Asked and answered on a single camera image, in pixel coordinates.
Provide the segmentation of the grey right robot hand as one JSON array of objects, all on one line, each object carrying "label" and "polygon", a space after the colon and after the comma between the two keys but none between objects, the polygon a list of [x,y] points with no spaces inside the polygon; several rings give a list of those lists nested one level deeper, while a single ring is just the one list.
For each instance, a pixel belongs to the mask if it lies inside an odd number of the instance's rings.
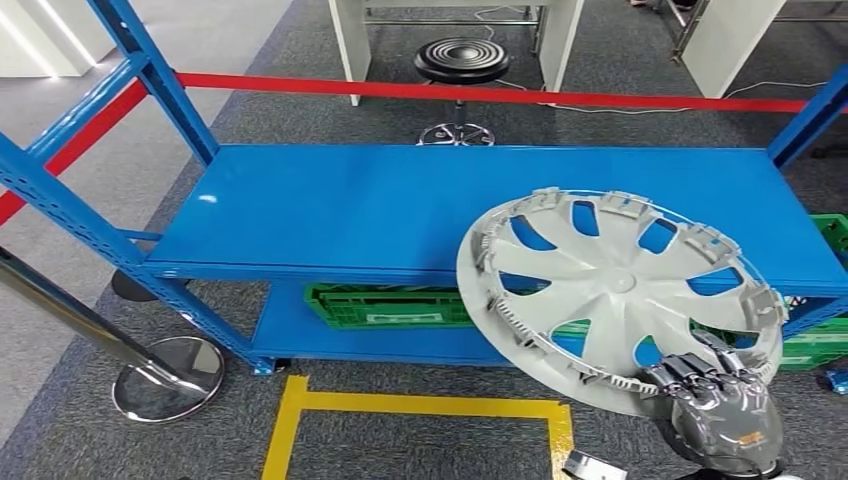
[{"label": "grey right robot hand", "polygon": [[719,337],[704,330],[694,336],[715,353],[717,366],[689,352],[664,356],[640,372],[669,409],[668,418],[655,421],[663,439],[699,465],[690,479],[778,478],[783,422],[766,382]]}]

